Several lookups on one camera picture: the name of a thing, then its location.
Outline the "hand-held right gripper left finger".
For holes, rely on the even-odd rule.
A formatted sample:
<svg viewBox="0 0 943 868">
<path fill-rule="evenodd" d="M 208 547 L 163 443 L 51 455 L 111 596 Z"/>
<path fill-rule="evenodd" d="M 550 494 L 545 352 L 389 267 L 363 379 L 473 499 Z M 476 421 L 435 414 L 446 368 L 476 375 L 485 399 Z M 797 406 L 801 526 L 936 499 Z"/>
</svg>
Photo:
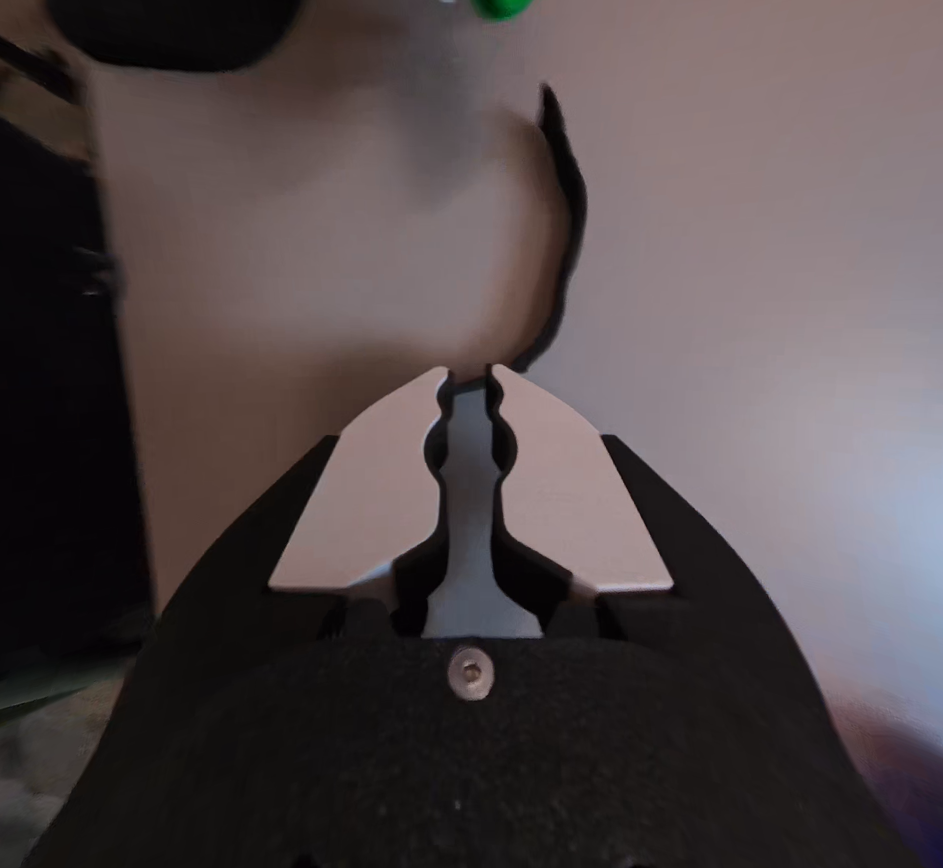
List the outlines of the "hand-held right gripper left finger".
<svg viewBox="0 0 943 868">
<path fill-rule="evenodd" d="M 432 367 L 372 403 L 339 434 L 268 580 L 277 593 L 380 601 L 420 636 L 445 579 L 442 467 L 453 373 Z"/>
</svg>

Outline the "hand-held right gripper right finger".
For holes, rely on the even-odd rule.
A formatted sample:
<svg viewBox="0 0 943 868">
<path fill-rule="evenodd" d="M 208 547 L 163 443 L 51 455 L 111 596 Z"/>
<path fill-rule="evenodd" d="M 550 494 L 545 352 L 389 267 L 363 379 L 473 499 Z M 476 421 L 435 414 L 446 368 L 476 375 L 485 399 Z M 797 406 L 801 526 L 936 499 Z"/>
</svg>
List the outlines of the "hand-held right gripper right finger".
<svg viewBox="0 0 943 868">
<path fill-rule="evenodd" d="M 491 565 L 500 590 L 548 634 L 560 610 L 663 596 L 674 581 L 600 431 L 504 365 L 487 372 L 499 470 Z"/>
</svg>

